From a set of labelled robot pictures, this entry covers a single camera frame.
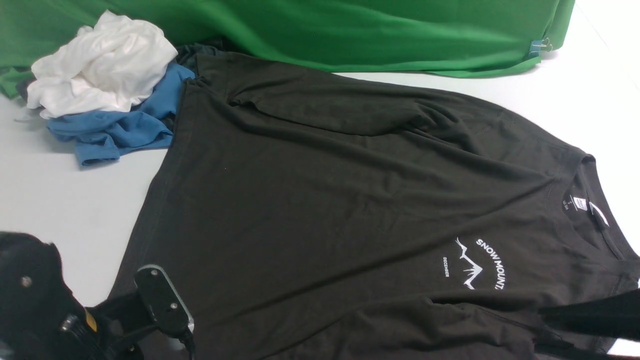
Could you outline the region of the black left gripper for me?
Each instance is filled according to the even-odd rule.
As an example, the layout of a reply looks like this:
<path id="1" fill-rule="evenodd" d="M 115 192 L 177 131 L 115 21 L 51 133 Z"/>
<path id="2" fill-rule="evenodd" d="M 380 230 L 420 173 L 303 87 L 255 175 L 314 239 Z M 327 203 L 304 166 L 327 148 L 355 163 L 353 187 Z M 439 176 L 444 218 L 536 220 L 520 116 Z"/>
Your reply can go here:
<path id="1" fill-rule="evenodd" d="M 144 360 L 140 342 L 157 326 L 137 292 L 84 309 L 83 360 Z"/>

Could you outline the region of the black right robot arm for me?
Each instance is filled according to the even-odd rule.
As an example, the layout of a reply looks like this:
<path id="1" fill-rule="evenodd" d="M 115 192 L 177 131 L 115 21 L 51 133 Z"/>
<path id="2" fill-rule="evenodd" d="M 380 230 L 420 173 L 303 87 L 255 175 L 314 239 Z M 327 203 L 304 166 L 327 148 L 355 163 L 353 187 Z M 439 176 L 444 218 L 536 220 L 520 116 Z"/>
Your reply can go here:
<path id="1" fill-rule="evenodd" d="M 549 330 L 602 338 L 639 341 L 640 290 L 624 292 L 595 301 L 546 307 L 538 315 Z M 558 360 L 629 360 L 629 356 L 611 355 L 580 349 L 558 335 L 539 338 L 535 352 Z"/>

